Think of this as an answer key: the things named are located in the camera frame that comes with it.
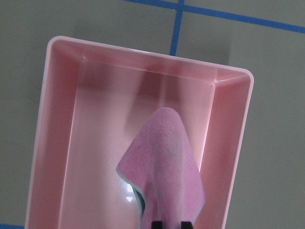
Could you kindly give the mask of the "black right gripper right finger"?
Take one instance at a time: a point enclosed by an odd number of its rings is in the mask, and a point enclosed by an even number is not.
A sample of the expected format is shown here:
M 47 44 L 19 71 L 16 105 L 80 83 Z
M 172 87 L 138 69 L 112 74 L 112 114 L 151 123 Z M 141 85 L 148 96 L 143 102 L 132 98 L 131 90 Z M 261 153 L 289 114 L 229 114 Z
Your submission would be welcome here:
M 190 221 L 181 221 L 180 229 L 193 229 L 193 224 Z

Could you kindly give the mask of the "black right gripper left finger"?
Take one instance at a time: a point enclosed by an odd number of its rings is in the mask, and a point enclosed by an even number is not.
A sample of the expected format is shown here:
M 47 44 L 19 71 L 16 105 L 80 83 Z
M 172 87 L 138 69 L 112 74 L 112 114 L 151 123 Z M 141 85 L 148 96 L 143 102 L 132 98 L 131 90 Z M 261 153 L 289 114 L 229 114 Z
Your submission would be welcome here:
M 162 221 L 153 221 L 151 223 L 151 229 L 163 229 L 163 222 Z

